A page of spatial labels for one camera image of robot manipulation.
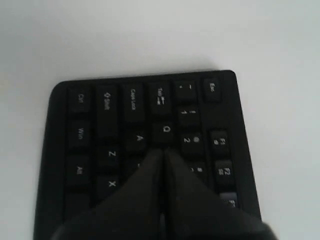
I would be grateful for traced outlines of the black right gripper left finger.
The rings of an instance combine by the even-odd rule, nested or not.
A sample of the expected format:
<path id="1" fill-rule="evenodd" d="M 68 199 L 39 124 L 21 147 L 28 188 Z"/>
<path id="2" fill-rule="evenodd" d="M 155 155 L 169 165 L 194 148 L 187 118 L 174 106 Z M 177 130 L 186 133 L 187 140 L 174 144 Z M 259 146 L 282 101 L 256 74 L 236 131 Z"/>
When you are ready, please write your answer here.
<path id="1" fill-rule="evenodd" d="M 151 149 L 127 182 L 96 207 L 67 220 L 53 240 L 157 240 L 164 152 Z"/>

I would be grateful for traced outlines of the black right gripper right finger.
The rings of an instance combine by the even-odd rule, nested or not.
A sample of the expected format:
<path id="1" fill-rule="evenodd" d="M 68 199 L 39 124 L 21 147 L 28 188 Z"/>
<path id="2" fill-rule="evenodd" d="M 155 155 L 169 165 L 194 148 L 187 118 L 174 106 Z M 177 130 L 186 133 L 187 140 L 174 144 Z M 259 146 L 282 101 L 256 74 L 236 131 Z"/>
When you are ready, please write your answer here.
<path id="1" fill-rule="evenodd" d="M 261 219 L 214 194 L 174 149 L 164 152 L 168 228 L 173 240 L 275 240 Z"/>

